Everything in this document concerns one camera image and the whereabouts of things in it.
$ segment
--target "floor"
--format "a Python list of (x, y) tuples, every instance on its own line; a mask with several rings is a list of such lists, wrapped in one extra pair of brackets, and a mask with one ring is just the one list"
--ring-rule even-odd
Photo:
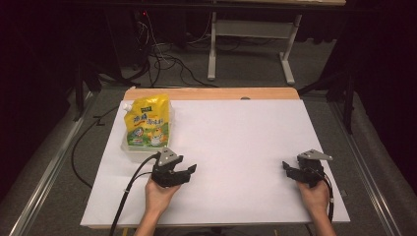
[[(207, 80), (209, 60), (208, 41), (189, 44), (179, 49), (160, 44), (150, 58), (150, 74), (136, 80), (142, 87), (206, 87), (208, 85), (232, 87), (288, 87), (277, 58), (283, 50), (284, 40), (223, 38), (217, 51), (216, 80)], [(314, 44), (308, 40), (297, 42), (289, 61), (296, 81), (295, 88), (314, 82), (331, 53), (334, 43)], [(125, 77), (135, 73), (123, 68)], [(0, 206), (0, 235), (9, 235), (18, 218), (22, 233), (12, 235), (102, 235), (106, 230), (91, 230), (80, 226), (89, 189), (74, 176), (70, 163), (70, 150), (76, 138), (91, 122), (93, 115), (102, 114), (118, 104), (126, 87), (103, 83), (100, 93), (86, 93), (88, 110), (79, 122), (73, 119), (77, 107), (72, 105), (68, 114), (39, 147), (27, 164), (6, 199)], [(339, 161), (330, 164), (351, 222), (334, 225), (339, 235), (413, 235), (417, 230), (417, 200), (407, 186), (372, 124), (355, 96), (352, 116), (353, 135), (346, 134), (340, 125), (339, 103), (328, 103), (325, 91), (312, 91), (302, 97), (311, 116), (323, 150), (335, 152)], [(100, 155), (106, 144), (114, 114), (103, 119), (103, 127), (88, 133), (77, 149), (78, 171), (93, 181)], [(46, 172), (56, 175), (45, 175)], [(34, 190), (42, 196), (34, 198)], [(29, 200), (36, 200), (32, 206)], [(190, 228), (161, 229), (158, 235), (208, 235), (207, 229), (197, 229), (200, 234), (187, 234)], [(223, 228), (224, 235), (308, 235), (305, 225), (254, 225)]]

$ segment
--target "gray carpet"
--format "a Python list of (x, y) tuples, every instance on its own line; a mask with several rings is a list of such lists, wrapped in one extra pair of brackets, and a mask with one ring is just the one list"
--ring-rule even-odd
[[(276, 57), (276, 48), (282, 47), (283, 41), (267, 44), (263, 44), (263, 42), (263, 39), (257, 39), (241, 45), (233, 51), (228, 49), (233, 48), (234, 44), (230, 42), (221, 44), (219, 47), (223, 50), (219, 50), (217, 54), (217, 78), (213, 84), (219, 87), (286, 87)], [(310, 41), (296, 43), (290, 56), (296, 88), (301, 88), (318, 78), (332, 46), (332, 43), (315, 45)], [(160, 47), (161, 51), (169, 48), (163, 47)], [(208, 82), (206, 76), (209, 57), (206, 47), (188, 47), (186, 51), (173, 47), (166, 53), (179, 57), (198, 80), (204, 83)], [(187, 71), (183, 71), (181, 74), (184, 80), (182, 81), (180, 72), (179, 65), (161, 71), (156, 85), (183, 87), (185, 86), (184, 81), (195, 83)], [(131, 73), (133, 72), (129, 69), (124, 70), (126, 75)], [(154, 79), (156, 69), (152, 68), (150, 74)], [(143, 83), (146, 87), (149, 85), (149, 78), (145, 76), (138, 82)], [(92, 116), (101, 115), (118, 105), (125, 89), (124, 87), (104, 85), (104, 90), (95, 96), (93, 106), (86, 114), (85, 121), (76, 138), (94, 121)], [(355, 97), (355, 110), (352, 116), (353, 136), (346, 137), (338, 124), (338, 117), (334, 115), (334, 104), (327, 103), (322, 94), (322, 92), (313, 92), (302, 98), (324, 152), (334, 157), (334, 161), (329, 165), (335, 181), (339, 189), (346, 193), (343, 200), (352, 221), (335, 224), (336, 232), (338, 235), (387, 235), (384, 224), (370, 198), (369, 190), (361, 177), (355, 153), (348, 142), (348, 138), (351, 138), (364, 156), (399, 231), (402, 235), (414, 235), (417, 231), (415, 223), (417, 222), (416, 196), (379, 141), (361, 106), (360, 99)], [(11, 232), (49, 161), (56, 155), (62, 141), (68, 136), (74, 114), (75, 107), (72, 106), (68, 115), (44, 141), (9, 195), (1, 203), (0, 235), (8, 235)], [(77, 169), (89, 183), (94, 180), (114, 116), (115, 112), (112, 112), (102, 119), (104, 126), (94, 126), (82, 139), (76, 150)], [(74, 141), (71, 142), (70, 148), (74, 145)], [(66, 159), (60, 173), (34, 219), (28, 235), (105, 235), (108, 233), (107, 230), (92, 230), (80, 226), (89, 198), (89, 188), (75, 177), (71, 169), (70, 155), (71, 150), (66, 152)], [(181, 235), (179, 231), (184, 232), (184, 230), (188, 229), (165, 229), (158, 232), (160, 235)], [(278, 235), (308, 235), (305, 226), (298, 224), (227, 227), (223, 232), (226, 235), (274, 236), (274, 230), (277, 230)]]

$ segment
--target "silver metal bracket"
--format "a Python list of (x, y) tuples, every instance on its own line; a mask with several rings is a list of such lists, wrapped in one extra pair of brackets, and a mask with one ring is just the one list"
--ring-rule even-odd
[(172, 151), (170, 148), (168, 147), (163, 147), (162, 151), (160, 152), (160, 158), (159, 158), (159, 162), (158, 165), (159, 166), (163, 166), (166, 165), (174, 160), (179, 159), (180, 157), (174, 152)]
[(333, 157), (331, 157), (330, 155), (326, 155), (315, 149), (304, 151), (303, 153), (298, 154), (298, 157), (302, 157), (305, 159), (333, 160)]

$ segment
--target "wrist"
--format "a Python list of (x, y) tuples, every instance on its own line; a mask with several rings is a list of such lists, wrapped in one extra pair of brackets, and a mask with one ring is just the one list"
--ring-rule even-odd
[(328, 218), (328, 213), (323, 208), (309, 209), (309, 214), (313, 220), (323, 220), (324, 218)]

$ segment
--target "human hand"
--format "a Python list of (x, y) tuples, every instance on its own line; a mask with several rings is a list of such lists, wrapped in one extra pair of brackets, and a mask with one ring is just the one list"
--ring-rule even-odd
[(161, 216), (168, 208), (172, 197), (181, 185), (173, 186), (170, 188), (162, 188), (156, 184), (150, 177), (147, 185), (145, 186), (145, 192), (147, 197), (147, 213), (156, 213)]
[(328, 209), (328, 186), (325, 181), (321, 180), (313, 188), (309, 188), (306, 184), (297, 182), (301, 192), (304, 206), (309, 214), (326, 214)]

